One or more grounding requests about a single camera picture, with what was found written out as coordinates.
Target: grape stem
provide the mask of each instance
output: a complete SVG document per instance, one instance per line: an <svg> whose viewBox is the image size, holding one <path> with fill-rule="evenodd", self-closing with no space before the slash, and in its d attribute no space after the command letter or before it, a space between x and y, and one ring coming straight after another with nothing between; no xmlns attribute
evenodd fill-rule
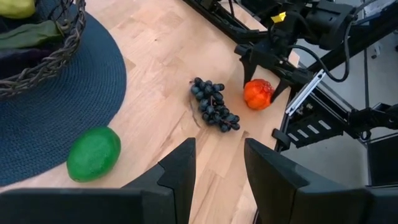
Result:
<svg viewBox="0 0 398 224"><path fill-rule="evenodd" d="M188 100L189 100L189 106L191 107L193 121L195 122L196 126L198 126L198 128L201 128L201 126L198 124L198 120L195 117L195 110L193 109L192 105L193 96L191 95Z"/></svg>
<svg viewBox="0 0 398 224"><path fill-rule="evenodd" d="M221 121L224 122L224 123L226 123L226 124L232 125L232 123L229 122L229 121L226 121L226 120L223 120L223 119L221 119Z"/></svg>

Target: dark blue grape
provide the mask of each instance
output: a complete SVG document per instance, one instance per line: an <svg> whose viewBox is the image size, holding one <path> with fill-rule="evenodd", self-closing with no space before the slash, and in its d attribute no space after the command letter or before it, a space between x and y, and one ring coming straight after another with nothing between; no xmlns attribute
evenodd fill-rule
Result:
<svg viewBox="0 0 398 224"><path fill-rule="evenodd" d="M224 109L224 106L217 105L217 106L214 107L214 109L215 109L217 112L221 112L221 110Z"/></svg>
<svg viewBox="0 0 398 224"><path fill-rule="evenodd" d="M240 121L240 117L238 115L235 115L235 118L232 120L234 123L238 123Z"/></svg>
<svg viewBox="0 0 398 224"><path fill-rule="evenodd" d="M212 93L213 93L212 87L209 86L209 85L207 85L207 86L205 87L205 94L211 95Z"/></svg>
<svg viewBox="0 0 398 224"><path fill-rule="evenodd" d="M225 105L225 102L224 102L224 100L219 100L219 101L216 101L216 104L223 106L223 105Z"/></svg>
<svg viewBox="0 0 398 224"><path fill-rule="evenodd" d="M210 115L209 115L208 113L203 113L203 114L201 115L201 118L202 118L204 121L208 121L208 120L210 119Z"/></svg>
<svg viewBox="0 0 398 224"><path fill-rule="evenodd" d="M207 86L207 85L206 85L205 82L199 83L199 88L200 88L201 91L205 91L206 86Z"/></svg>
<svg viewBox="0 0 398 224"><path fill-rule="evenodd" d="M203 80L202 80L201 78L199 78L199 77L196 77L196 78L193 80L193 82L194 82L194 84L195 84L196 86L199 86L199 84L202 83Z"/></svg>
<svg viewBox="0 0 398 224"><path fill-rule="evenodd" d="M214 110L214 107L213 107L213 106L207 106L206 112L207 112L208 114L213 114L213 113L216 112L216 111Z"/></svg>
<svg viewBox="0 0 398 224"><path fill-rule="evenodd" d="M231 128L235 131L239 130L241 126L239 124L231 124Z"/></svg>
<svg viewBox="0 0 398 224"><path fill-rule="evenodd" d="M218 113L214 113L213 120L219 123L221 121L221 116Z"/></svg>
<svg viewBox="0 0 398 224"><path fill-rule="evenodd" d="M231 114L231 113L225 118L225 120L228 121L228 122L231 122L231 121L233 121L234 119L235 119L235 115L233 115L233 114Z"/></svg>
<svg viewBox="0 0 398 224"><path fill-rule="evenodd" d="M206 108L207 108L207 106L206 106L206 107L199 106L199 107L198 107L198 110L199 110L200 112L206 112Z"/></svg>
<svg viewBox="0 0 398 224"><path fill-rule="evenodd" d="M191 87L191 93L192 93L192 94L196 95L196 94L199 93L199 92L200 92L199 87L194 86L194 85Z"/></svg>
<svg viewBox="0 0 398 224"><path fill-rule="evenodd" d="M228 126L226 124L220 125L220 130L222 133L225 133L228 131Z"/></svg>
<svg viewBox="0 0 398 224"><path fill-rule="evenodd" d="M210 102L210 101L207 100L207 99L202 99L202 100L200 101L200 106L206 108L206 107L209 105L209 102Z"/></svg>
<svg viewBox="0 0 398 224"><path fill-rule="evenodd" d="M213 93L213 98L214 98L216 101L221 101L221 100L224 99L224 96L223 96L221 93Z"/></svg>
<svg viewBox="0 0 398 224"><path fill-rule="evenodd" d="M213 120L213 119L210 119L210 120L208 120L207 121L207 124L208 125L214 125L214 124L216 124L217 122L215 121L215 120Z"/></svg>
<svg viewBox="0 0 398 224"><path fill-rule="evenodd" d="M221 115L229 115L229 109L223 108L223 109L221 110Z"/></svg>
<svg viewBox="0 0 398 224"><path fill-rule="evenodd" d="M214 90L215 92L221 91L220 85L219 85L219 84L214 84L214 85L213 85L213 90Z"/></svg>
<svg viewBox="0 0 398 224"><path fill-rule="evenodd" d="M197 93L197 94L195 95L195 98L196 98L198 101L200 101L201 99L203 99L203 97L205 97L205 94L204 94L202 91L200 91L199 93Z"/></svg>

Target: blue placemat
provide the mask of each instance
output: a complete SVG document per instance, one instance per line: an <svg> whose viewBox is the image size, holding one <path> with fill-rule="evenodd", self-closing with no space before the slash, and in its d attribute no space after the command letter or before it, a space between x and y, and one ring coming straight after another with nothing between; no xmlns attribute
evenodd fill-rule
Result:
<svg viewBox="0 0 398 224"><path fill-rule="evenodd" d="M62 73L0 101L0 186L66 161L84 131L106 126L126 92L126 68L109 32L86 15L77 54Z"/></svg>

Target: grape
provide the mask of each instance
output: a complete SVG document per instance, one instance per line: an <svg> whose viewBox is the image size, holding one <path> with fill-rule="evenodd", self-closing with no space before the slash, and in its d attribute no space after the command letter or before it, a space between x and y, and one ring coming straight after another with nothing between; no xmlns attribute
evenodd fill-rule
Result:
<svg viewBox="0 0 398 224"><path fill-rule="evenodd" d="M231 124L231 128L235 131L239 130L241 126L239 124Z"/></svg>
<svg viewBox="0 0 398 224"><path fill-rule="evenodd" d="M209 100L207 100L207 99L202 99L202 100L200 101L200 106L206 108L208 105L209 105Z"/></svg>
<svg viewBox="0 0 398 224"><path fill-rule="evenodd" d="M225 102L224 102L224 100L220 100L220 101L216 101L216 104L223 106L223 105L225 105Z"/></svg>
<svg viewBox="0 0 398 224"><path fill-rule="evenodd" d="M213 98L214 98L216 101L221 101L221 100L224 99L224 96L223 96L221 93L216 92L216 93L213 93Z"/></svg>
<svg viewBox="0 0 398 224"><path fill-rule="evenodd" d="M215 112L214 107L213 106L207 106L206 112L208 114L213 114Z"/></svg>
<svg viewBox="0 0 398 224"><path fill-rule="evenodd" d="M228 122L231 122L231 121L233 121L234 119L235 119L235 115L233 115L233 114L231 114L231 113L225 118L225 120L228 121Z"/></svg>
<svg viewBox="0 0 398 224"><path fill-rule="evenodd" d="M207 121L207 124L214 125L214 124L216 124L216 121L213 120L213 119L210 119L210 120Z"/></svg>
<svg viewBox="0 0 398 224"><path fill-rule="evenodd" d="M211 86L207 85L205 87L205 94L210 95L213 93L213 89L211 88Z"/></svg>
<svg viewBox="0 0 398 224"><path fill-rule="evenodd" d="M223 84L213 84L210 80L203 81L196 77L191 86L191 93L199 101L198 110L202 112L202 119L207 125L217 124L222 133L239 130L240 117L230 113L225 106L224 96L220 93L225 89Z"/></svg>
<svg viewBox="0 0 398 224"><path fill-rule="evenodd" d="M224 109L224 106L217 105L217 106L214 107L214 109L215 109L216 111L220 112L222 109Z"/></svg>
<svg viewBox="0 0 398 224"><path fill-rule="evenodd" d="M202 118L204 121L208 121L208 120L210 119L210 116L209 116L208 113L203 113L203 114L201 115L201 118Z"/></svg>
<svg viewBox="0 0 398 224"><path fill-rule="evenodd" d="M193 82L194 82L194 84L195 84L196 86L199 86L199 84L202 83L203 80L202 80L201 78L199 78L199 77L196 77L196 78L193 80Z"/></svg>
<svg viewBox="0 0 398 224"><path fill-rule="evenodd" d="M234 123L238 123L240 120L240 117L238 115L235 115L235 118L232 120Z"/></svg>
<svg viewBox="0 0 398 224"><path fill-rule="evenodd" d="M205 97L205 94L204 94L202 91L198 92L198 93L195 95L195 98L196 98L197 100L201 100L201 99L203 99L203 97Z"/></svg>
<svg viewBox="0 0 398 224"><path fill-rule="evenodd" d="M213 85L213 90L216 91L216 92L221 91L220 85L219 84L214 84Z"/></svg>
<svg viewBox="0 0 398 224"><path fill-rule="evenodd" d="M219 123L221 121L221 116L218 113L213 114L213 120Z"/></svg>
<svg viewBox="0 0 398 224"><path fill-rule="evenodd" d="M199 106L199 107L198 107L198 110L199 110L200 112L205 112L205 111L206 111L206 108L207 108L207 106L206 106L206 107Z"/></svg>
<svg viewBox="0 0 398 224"><path fill-rule="evenodd" d="M194 85L191 87L191 93L192 93L192 94L196 95L196 94L199 93L199 92L200 92L199 87L194 86Z"/></svg>
<svg viewBox="0 0 398 224"><path fill-rule="evenodd" d="M228 131L228 126L226 124L220 125L220 130L222 133L225 133Z"/></svg>
<svg viewBox="0 0 398 224"><path fill-rule="evenodd" d="M206 83L205 82L201 82L201 83L199 83L199 88L200 88L200 90L201 91L204 91L205 90L205 88L206 88Z"/></svg>
<svg viewBox="0 0 398 224"><path fill-rule="evenodd" d="M227 109L227 108L222 109L221 110L221 114L222 115L229 115L229 109Z"/></svg>

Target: wooden table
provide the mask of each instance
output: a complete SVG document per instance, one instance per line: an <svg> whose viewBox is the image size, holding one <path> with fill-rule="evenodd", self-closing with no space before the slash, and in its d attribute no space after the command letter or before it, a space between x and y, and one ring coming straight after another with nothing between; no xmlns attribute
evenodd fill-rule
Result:
<svg viewBox="0 0 398 224"><path fill-rule="evenodd" d="M122 140L118 163L106 177L87 184L70 180L62 164L0 191L20 187L119 188L186 138L196 137L197 177L190 223L251 223L256 204L244 167L244 139L255 138L275 147L271 132L280 128L290 90L266 110L250 110L243 101L243 66L233 53L236 44L182 0L86 1L87 11L116 39L126 63L126 96L109 125ZM235 13L248 27L264 30L239 6ZM290 59L297 64L299 58L292 54ZM221 133L202 122L195 100L190 99L188 83L195 77L226 85L226 105L241 117L239 131ZM274 87L279 82L260 67L255 77L270 81Z"/></svg>

